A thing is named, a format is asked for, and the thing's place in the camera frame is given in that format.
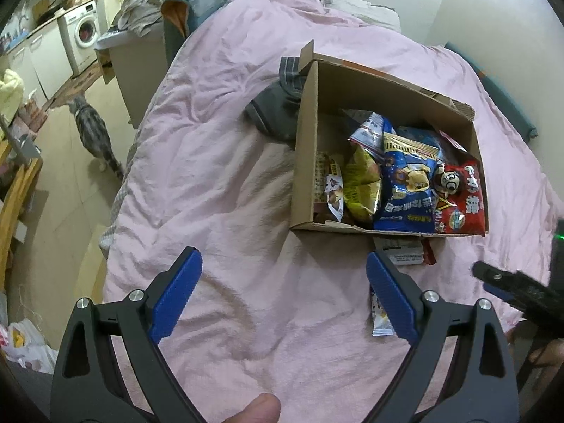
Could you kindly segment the person thumb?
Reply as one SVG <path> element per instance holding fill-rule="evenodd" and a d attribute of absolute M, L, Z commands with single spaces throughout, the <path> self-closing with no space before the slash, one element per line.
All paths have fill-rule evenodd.
<path fill-rule="evenodd" d="M 270 393 L 262 393 L 244 410 L 225 420 L 225 423 L 277 423 L 281 414 L 279 399 Z"/>

